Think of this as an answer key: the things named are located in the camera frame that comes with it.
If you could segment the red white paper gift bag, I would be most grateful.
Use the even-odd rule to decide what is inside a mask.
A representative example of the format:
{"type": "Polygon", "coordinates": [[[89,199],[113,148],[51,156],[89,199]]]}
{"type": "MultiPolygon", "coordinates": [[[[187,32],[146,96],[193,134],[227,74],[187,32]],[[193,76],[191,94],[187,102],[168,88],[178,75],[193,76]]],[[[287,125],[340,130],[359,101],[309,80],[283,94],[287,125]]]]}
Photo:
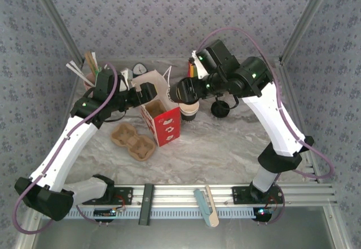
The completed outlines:
{"type": "Polygon", "coordinates": [[[157,95],[153,100],[159,99],[167,109],[166,113],[151,119],[149,113],[146,111],[144,104],[139,107],[140,114],[144,122],[147,124],[149,130],[158,146],[163,146],[180,136],[181,130],[181,113],[177,103],[172,102],[168,98],[169,85],[165,77],[158,73],[156,70],[147,72],[132,80],[132,85],[138,87],[144,82],[150,82],[155,85],[157,95]]]}

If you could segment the teal alarm clock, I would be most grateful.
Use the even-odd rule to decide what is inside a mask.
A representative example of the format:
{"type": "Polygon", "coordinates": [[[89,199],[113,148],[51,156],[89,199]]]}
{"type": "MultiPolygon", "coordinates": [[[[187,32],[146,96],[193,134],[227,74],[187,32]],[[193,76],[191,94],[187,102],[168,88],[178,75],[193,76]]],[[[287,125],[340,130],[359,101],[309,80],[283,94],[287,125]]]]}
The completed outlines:
{"type": "Polygon", "coordinates": [[[134,67],[133,67],[133,77],[138,77],[141,76],[145,73],[148,72],[148,69],[145,67],[144,64],[142,63],[137,63],[134,67]]]}

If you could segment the black plastic cup lid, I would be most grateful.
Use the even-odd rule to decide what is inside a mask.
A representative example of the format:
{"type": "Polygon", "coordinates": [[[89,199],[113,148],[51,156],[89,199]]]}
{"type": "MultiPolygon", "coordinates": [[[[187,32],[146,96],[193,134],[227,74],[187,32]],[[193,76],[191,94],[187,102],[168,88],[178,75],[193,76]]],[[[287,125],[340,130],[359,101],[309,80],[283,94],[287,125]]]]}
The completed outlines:
{"type": "Polygon", "coordinates": [[[230,107],[225,101],[215,101],[211,106],[211,113],[216,118],[225,118],[230,112],[230,107]]]}

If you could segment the dark green flat bar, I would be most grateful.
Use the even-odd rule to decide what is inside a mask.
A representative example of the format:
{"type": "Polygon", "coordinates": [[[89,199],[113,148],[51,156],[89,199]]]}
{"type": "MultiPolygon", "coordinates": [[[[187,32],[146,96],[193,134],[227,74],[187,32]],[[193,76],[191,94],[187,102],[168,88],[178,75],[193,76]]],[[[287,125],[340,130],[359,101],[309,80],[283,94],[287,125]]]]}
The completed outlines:
{"type": "Polygon", "coordinates": [[[153,184],[144,185],[142,205],[138,222],[140,226],[149,226],[154,189],[155,186],[153,184]]]}

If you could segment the light blue plastic tool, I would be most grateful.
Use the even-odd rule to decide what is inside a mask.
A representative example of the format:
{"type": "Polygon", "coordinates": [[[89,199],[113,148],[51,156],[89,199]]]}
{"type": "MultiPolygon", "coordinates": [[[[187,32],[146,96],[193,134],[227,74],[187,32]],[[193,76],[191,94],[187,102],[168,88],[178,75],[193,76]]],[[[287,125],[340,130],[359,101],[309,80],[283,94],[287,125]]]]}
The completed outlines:
{"type": "Polygon", "coordinates": [[[195,196],[195,199],[199,206],[199,210],[201,212],[201,215],[202,215],[205,223],[207,224],[207,226],[211,227],[208,217],[209,217],[209,214],[212,211],[212,209],[208,205],[208,201],[206,200],[206,196],[205,196],[204,192],[199,189],[196,189],[193,191],[193,194],[195,196]]]}

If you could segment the flat wooden stick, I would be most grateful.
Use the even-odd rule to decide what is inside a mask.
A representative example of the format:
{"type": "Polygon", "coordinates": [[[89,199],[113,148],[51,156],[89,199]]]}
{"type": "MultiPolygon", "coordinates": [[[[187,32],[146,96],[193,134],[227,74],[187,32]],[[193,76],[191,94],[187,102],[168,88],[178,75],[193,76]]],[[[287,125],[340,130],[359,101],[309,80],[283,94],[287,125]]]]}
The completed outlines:
{"type": "Polygon", "coordinates": [[[212,196],[209,185],[206,185],[206,191],[207,191],[208,198],[209,198],[209,201],[210,201],[210,206],[211,206],[211,209],[212,209],[212,211],[209,214],[208,219],[209,219],[209,222],[210,222],[210,226],[215,228],[215,227],[217,227],[219,225],[219,218],[218,218],[217,210],[216,210],[216,207],[215,207],[215,204],[214,204],[213,196],[212,196]]]}

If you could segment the aluminium side rail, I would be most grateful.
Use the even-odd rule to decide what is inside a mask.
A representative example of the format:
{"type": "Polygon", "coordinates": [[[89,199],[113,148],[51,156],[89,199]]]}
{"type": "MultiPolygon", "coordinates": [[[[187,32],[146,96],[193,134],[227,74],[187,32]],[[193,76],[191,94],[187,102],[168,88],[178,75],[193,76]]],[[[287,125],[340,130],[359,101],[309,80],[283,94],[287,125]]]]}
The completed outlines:
{"type": "MultiPolygon", "coordinates": [[[[293,90],[292,82],[288,74],[287,69],[281,64],[278,66],[279,80],[282,88],[282,93],[284,97],[284,105],[287,108],[293,122],[296,124],[297,128],[306,136],[309,135],[305,123],[300,112],[300,107],[297,102],[297,97],[295,91],[293,90]]],[[[301,154],[302,163],[301,167],[298,167],[299,171],[305,173],[321,176],[322,172],[318,167],[319,157],[311,151],[306,151],[301,154]]]]}

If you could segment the aluminium frame post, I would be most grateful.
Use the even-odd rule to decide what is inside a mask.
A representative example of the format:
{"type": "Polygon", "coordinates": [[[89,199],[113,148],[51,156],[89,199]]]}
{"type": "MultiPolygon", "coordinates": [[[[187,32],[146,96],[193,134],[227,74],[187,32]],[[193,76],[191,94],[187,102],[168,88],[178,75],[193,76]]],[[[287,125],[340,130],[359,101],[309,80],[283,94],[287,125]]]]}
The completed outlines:
{"type": "Polygon", "coordinates": [[[57,11],[55,4],[52,0],[39,0],[42,7],[45,9],[48,17],[50,18],[53,26],[55,27],[58,35],[63,41],[65,47],[70,53],[72,59],[77,64],[83,64],[83,56],[80,53],[75,41],[73,40],[70,32],[68,31],[65,22],[62,20],[59,12],[57,11]]]}
{"type": "Polygon", "coordinates": [[[286,65],[292,54],[296,50],[298,44],[301,41],[302,36],[307,31],[312,19],[314,18],[316,12],[321,6],[324,0],[309,0],[305,9],[303,10],[282,54],[279,57],[281,65],[286,65]]]}

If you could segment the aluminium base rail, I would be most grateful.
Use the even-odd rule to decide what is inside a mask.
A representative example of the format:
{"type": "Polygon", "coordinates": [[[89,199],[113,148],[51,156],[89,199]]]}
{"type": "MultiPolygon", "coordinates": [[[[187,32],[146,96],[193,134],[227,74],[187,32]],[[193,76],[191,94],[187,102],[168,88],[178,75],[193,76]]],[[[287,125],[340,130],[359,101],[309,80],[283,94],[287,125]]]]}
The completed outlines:
{"type": "MultiPolygon", "coordinates": [[[[259,207],[266,204],[234,204],[231,188],[234,186],[245,185],[209,185],[214,203],[216,206],[223,207],[227,204],[241,205],[247,207],[259,207]]],[[[282,200],[285,205],[292,206],[326,206],[336,204],[332,186],[330,184],[275,184],[282,192],[282,200]]],[[[143,185],[125,185],[115,187],[132,187],[133,199],[131,205],[141,205],[144,186],[143,185]]],[[[105,188],[99,186],[86,188],[82,191],[74,188],[73,185],[66,186],[60,192],[54,192],[48,189],[41,189],[39,197],[52,207],[72,208],[76,205],[83,205],[83,202],[89,201],[92,197],[100,196],[105,188]]],[[[206,185],[156,185],[153,193],[152,204],[155,207],[194,207],[196,199],[193,191],[199,189],[207,195],[206,185]]]]}

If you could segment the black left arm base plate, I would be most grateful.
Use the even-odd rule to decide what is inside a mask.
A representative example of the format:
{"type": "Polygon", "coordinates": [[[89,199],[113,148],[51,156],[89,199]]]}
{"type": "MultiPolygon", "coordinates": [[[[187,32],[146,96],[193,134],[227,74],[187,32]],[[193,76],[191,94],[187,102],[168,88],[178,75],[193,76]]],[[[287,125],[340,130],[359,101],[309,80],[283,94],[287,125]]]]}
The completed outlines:
{"type": "Polygon", "coordinates": [[[123,206],[131,205],[132,199],[132,187],[113,187],[107,189],[101,198],[83,202],[83,205],[123,206]]]}

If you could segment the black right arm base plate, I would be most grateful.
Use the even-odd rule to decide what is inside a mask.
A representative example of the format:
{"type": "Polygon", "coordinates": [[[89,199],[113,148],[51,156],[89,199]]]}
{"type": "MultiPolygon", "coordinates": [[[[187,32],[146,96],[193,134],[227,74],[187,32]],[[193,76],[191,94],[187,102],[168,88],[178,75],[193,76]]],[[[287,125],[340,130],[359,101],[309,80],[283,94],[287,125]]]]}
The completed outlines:
{"type": "Polygon", "coordinates": [[[282,192],[277,186],[272,186],[265,193],[253,186],[234,186],[231,188],[234,204],[283,204],[282,192]]]}

